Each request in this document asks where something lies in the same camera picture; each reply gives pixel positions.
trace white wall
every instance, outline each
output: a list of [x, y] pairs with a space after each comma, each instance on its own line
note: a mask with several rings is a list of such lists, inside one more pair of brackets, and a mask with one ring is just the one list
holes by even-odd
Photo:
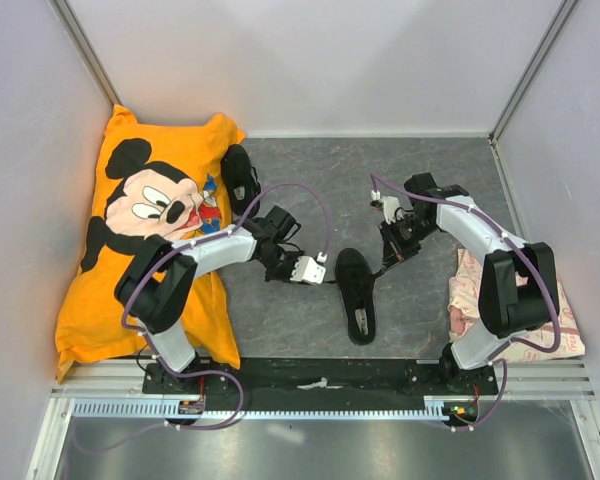
[[486, 135], [559, 0], [70, 0], [144, 121]]
[[55, 375], [109, 106], [47, 2], [0, 0], [0, 479], [24, 478]]
[[580, 2], [500, 150], [532, 239], [555, 250], [600, 399], [600, 0]]

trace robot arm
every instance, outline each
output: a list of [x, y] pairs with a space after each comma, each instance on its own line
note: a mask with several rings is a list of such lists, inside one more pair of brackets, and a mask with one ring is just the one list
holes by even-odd
[[[445, 199], [478, 210], [468, 193], [457, 185], [438, 187], [430, 173], [414, 175], [404, 185], [408, 192]], [[488, 363], [490, 356], [514, 336], [540, 328], [550, 320], [547, 305], [529, 271], [489, 225], [471, 212], [445, 204], [411, 201], [412, 209], [399, 207], [393, 197], [374, 198], [372, 206], [382, 207], [380, 224], [384, 240], [383, 267], [402, 263], [420, 250], [420, 241], [439, 230], [453, 235], [483, 266], [478, 309], [481, 322], [443, 352], [450, 370], [472, 370]], [[506, 232], [540, 273], [557, 309], [558, 289], [551, 248], [544, 243], [529, 244]], [[527, 277], [516, 285], [516, 274]]]
[[194, 239], [171, 243], [152, 235], [118, 282], [115, 297], [126, 304], [139, 282], [162, 256], [174, 248], [192, 244], [190, 249], [165, 264], [160, 270], [166, 272], [161, 281], [156, 278], [149, 281], [131, 309], [131, 315], [145, 327], [148, 341], [162, 359], [173, 370], [182, 372], [197, 357], [180, 320], [196, 278], [233, 263], [257, 260], [266, 269], [266, 281], [322, 283], [324, 266], [303, 251], [292, 252], [280, 246], [296, 225], [289, 213], [276, 206], [266, 217], [248, 220], [243, 227], [229, 226], [217, 234], [221, 238], [213, 241], [196, 244]]

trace gray floor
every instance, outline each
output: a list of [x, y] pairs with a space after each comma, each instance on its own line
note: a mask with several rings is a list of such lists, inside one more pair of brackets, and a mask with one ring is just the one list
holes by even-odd
[[[155, 422], [78, 418], [71, 428], [83, 447], [98, 449]], [[104, 455], [83, 455], [67, 442], [61, 465], [57, 478], [71, 480], [593, 478], [568, 402], [505, 403], [473, 433], [372, 420], [247, 420], [217, 432], [160, 428]]]
[[[337, 254], [345, 247], [360, 250], [372, 269], [380, 266], [377, 226], [383, 218], [369, 207], [371, 172], [402, 184], [411, 174], [431, 171], [439, 185], [462, 185], [485, 212], [512, 228], [486, 139], [266, 139], [246, 140], [244, 145], [263, 186], [301, 181], [327, 200], [335, 228], [328, 278], [333, 278]], [[299, 188], [284, 188], [265, 199], [261, 212], [273, 204], [302, 224], [294, 241], [315, 254], [325, 227], [313, 197]], [[336, 286], [264, 283], [257, 263], [227, 267], [221, 275], [240, 354], [437, 358], [449, 339], [448, 280], [457, 266], [457, 247], [450, 235], [435, 234], [418, 256], [377, 281], [377, 336], [364, 347], [347, 337]]]

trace red and white cloth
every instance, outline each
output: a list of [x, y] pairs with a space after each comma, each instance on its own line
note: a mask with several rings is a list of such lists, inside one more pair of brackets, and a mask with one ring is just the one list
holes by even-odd
[[[451, 317], [451, 330], [449, 335], [454, 342], [462, 337], [475, 322], [480, 321], [478, 312], [478, 293], [480, 292], [480, 279], [482, 278], [482, 265], [478, 263], [468, 250], [458, 250], [458, 271], [456, 276], [449, 279], [449, 313]], [[518, 285], [524, 284], [526, 279], [518, 277]], [[533, 362], [550, 358], [567, 358], [584, 355], [584, 344], [575, 318], [567, 302], [567, 297], [558, 279], [558, 296], [560, 304], [560, 327], [562, 341], [560, 348], [554, 353], [542, 353], [521, 343], [514, 343], [499, 358], [509, 362]], [[524, 338], [538, 345], [550, 347], [553, 344], [553, 326], [547, 323], [538, 330], [527, 332]]]

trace shoe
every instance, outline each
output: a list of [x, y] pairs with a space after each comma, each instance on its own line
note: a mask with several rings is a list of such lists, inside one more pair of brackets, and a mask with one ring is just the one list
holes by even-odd
[[368, 345], [376, 338], [376, 311], [373, 286], [376, 276], [355, 248], [345, 248], [336, 259], [336, 283], [340, 287], [347, 314], [349, 339], [357, 345]]
[[[247, 151], [240, 145], [231, 145], [220, 161], [222, 180], [229, 193], [231, 210], [242, 216], [249, 204], [260, 194], [262, 187], [258, 183], [258, 172], [251, 166]], [[249, 212], [252, 218], [260, 210], [258, 202]]]

